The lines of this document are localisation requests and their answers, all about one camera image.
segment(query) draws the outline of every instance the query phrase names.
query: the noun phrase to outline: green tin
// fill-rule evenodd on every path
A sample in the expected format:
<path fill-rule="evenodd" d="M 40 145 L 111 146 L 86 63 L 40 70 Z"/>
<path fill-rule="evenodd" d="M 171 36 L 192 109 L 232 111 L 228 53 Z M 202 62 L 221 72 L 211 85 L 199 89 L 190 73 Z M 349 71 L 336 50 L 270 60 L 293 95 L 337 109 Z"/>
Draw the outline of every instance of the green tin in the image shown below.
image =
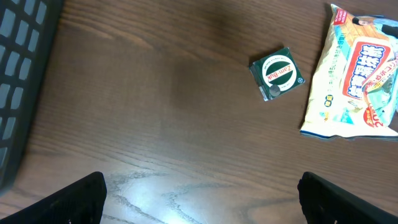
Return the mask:
<path fill-rule="evenodd" d="M 288 47 L 254 62 L 249 68 L 265 101 L 305 83 Z"/>

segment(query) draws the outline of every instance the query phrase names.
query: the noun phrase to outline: wood grain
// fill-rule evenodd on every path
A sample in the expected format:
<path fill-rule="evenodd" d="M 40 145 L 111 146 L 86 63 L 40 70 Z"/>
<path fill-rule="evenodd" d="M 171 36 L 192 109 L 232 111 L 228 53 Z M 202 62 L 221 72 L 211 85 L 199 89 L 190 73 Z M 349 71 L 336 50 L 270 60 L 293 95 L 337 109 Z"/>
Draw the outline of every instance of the wood grain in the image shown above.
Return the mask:
<path fill-rule="evenodd" d="M 395 0 L 335 4 L 398 19 Z M 326 1 L 65 0 L 0 217 L 97 170 L 104 224 L 305 223 L 308 170 L 398 215 L 396 142 L 299 134 L 330 19 Z M 281 45 L 308 82 L 265 103 L 247 65 Z"/>

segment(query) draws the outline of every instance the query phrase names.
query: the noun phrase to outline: table surface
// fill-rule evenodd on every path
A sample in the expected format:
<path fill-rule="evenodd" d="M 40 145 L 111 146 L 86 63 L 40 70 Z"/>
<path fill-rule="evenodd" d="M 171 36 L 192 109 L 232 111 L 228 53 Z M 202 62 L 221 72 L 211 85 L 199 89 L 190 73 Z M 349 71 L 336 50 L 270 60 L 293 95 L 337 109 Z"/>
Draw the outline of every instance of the table surface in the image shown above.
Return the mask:
<path fill-rule="evenodd" d="M 396 0 L 335 3 L 398 19 Z M 102 223 L 305 223 L 308 170 L 398 215 L 396 142 L 299 133 L 330 19 L 327 1 L 65 0 L 0 216 L 101 171 Z M 264 102 L 249 61 L 283 46 L 307 82 Z"/>

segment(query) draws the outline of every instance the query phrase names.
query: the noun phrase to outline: plastic bag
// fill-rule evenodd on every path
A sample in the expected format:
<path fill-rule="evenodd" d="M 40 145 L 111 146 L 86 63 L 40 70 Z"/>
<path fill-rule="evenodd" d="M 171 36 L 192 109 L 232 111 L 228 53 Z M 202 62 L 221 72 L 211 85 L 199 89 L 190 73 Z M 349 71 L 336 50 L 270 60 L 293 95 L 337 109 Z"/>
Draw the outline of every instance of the plastic bag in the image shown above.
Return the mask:
<path fill-rule="evenodd" d="M 398 107 L 398 22 L 331 8 L 300 132 L 319 138 L 398 139 L 388 127 Z"/>

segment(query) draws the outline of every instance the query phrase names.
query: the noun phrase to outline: red label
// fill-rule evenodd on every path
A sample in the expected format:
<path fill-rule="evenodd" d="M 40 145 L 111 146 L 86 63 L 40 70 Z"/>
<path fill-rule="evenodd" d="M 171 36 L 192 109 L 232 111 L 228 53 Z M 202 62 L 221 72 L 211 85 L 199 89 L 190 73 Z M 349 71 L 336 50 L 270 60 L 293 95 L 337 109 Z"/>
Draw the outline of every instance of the red label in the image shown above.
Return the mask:
<path fill-rule="evenodd" d="M 333 25 L 342 25 L 346 22 L 347 11 L 342 9 L 337 9 L 335 23 Z"/>
<path fill-rule="evenodd" d="M 363 119 L 367 125 L 372 128 L 383 127 L 383 123 L 380 121 L 379 117 L 377 116 L 374 108 L 372 105 L 369 105 L 366 108 L 365 113 L 363 114 Z"/>
<path fill-rule="evenodd" d="M 358 42 L 344 80 L 343 95 L 362 99 L 364 81 L 387 60 L 390 51 L 385 45 Z"/>

